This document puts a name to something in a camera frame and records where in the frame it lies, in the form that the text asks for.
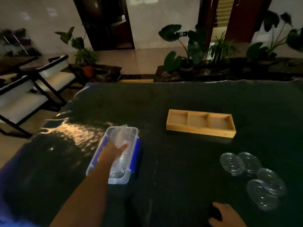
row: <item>floor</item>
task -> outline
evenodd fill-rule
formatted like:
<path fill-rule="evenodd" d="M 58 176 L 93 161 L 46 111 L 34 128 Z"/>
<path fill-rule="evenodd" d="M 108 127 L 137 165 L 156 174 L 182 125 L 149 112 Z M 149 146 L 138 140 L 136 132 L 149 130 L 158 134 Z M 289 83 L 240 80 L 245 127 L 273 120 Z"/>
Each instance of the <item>floor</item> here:
<path fill-rule="evenodd" d="M 249 44 L 237 44 L 238 53 L 235 57 L 244 57 Z M 166 55 L 170 51 L 176 51 L 178 55 L 185 56 L 185 50 L 179 48 L 161 48 L 161 49 L 140 49 L 140 50 L 113 50 L 101 51 L 99 53 L 99 63 L 122 67 L 122 74 L 155 74 L 157 67 L 163 65 Z M 276 53 L 279 57 L 303 58 L 303 53 L 296 52 L 286 45 L 277 48 Z M 60 56 L 61 54 L 53 54 L 42 56 L 38 60 L 25 65 L 25 67 L 43 66 L 48 63 L 47 59 Z M 73 54 L 69 54 L 69 62 L 74 62 Z M 67 89 L 63 92 L 63 97 L 68 100 L 75 94 L 74 90 Z M 40 110 L 21 127 L 31 133 L 36 133 L 56 113 Z M 0 134 L 0 168 L 16 153 L 18 149 L 26 143 L 26 139 L 7 137 Z"/>

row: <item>plastic storage container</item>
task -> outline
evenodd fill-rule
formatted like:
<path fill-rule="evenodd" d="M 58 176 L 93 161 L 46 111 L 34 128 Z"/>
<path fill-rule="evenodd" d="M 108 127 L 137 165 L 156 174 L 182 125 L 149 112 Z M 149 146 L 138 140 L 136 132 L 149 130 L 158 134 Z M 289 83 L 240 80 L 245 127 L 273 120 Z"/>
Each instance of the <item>plastic storage container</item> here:
<path fill-rule="evenodd" d="M 111 132 L 115 129 L 118 128 L 118 126 L 111 126 L 109 127 L 106 131 L 104 136 L 102 137 L 102 140 L 86 170 L 86 176 L 93 171 L 94 167 L 97 164 L 97 159 L 100 155 L 100 152 L 102 151 L 102 148 L 107 144 L 108 142 L 108 137 L 110 136 Z M 109 178 L 108 179 L 108 183 L 109 184 L 126 184 L 129 181 L 129 178 L 131 176 L 131 173 L 134 172 L 135 170 L 135 165 L 136 165 L 136 160 L 138 157 L 138 152 L 139 152 L 139 148 L 140 148 L 140 140 L 138 137 L 139 134 L 139 130 L 136 127 L 127 127 L 127 129 L 132 129 L 133 132 L 135 133 L 134 135 L 134 142 L 132 145 L 132 149 L 129 155 L 129 159 L 128 159 L 128 163 L 126 166 L 126 170 L 124 175 L 121 178 Z"/>

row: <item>wooden compartment box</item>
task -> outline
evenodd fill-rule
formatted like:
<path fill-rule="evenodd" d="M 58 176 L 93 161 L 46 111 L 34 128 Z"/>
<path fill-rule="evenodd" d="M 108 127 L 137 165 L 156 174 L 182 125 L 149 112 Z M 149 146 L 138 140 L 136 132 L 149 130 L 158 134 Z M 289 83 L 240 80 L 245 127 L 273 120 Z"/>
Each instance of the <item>wooden compartment box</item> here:
<path fill-rule="evenodd" d="M 169 109 L 166 129 L 233 138 L 236 128 L 231 114 Z"/>

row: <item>wooden table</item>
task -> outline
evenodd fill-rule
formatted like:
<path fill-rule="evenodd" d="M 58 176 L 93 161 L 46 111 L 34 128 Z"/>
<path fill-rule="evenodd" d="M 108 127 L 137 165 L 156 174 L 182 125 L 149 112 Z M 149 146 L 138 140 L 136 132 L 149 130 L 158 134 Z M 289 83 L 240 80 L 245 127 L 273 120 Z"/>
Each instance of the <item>wooden table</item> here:
<path fill-rule="evenodd" d="M 105 130 L 127 124 L 139 129 L 139 165 L 128 184 L 109 185 L 104 226 L 201 227 L 213 201 L 231 204 L 247 226 L 303 226 L 302 102 L 298 80 L 97 84 L 0 170 L 0 215 L 7 223 L 18 216 L 48 226 L 85 178 Z M 167 131 L 169 109 L 232 114 L 237 133 L 230 139 Z M 223 153 L 243 151 L 284 180 L 277 210 L 261 211 L 249 198 L 246 184 L 256 176 L 234 177 L 221 167 Z"/>
<path fill-rule="evenodd" d="M 18 71 L 19 67 L 36 59 L 38 59 L 38 57 L 5 57 L 0 59 L 0 76 L 6 75 L 11 71 Z"/>

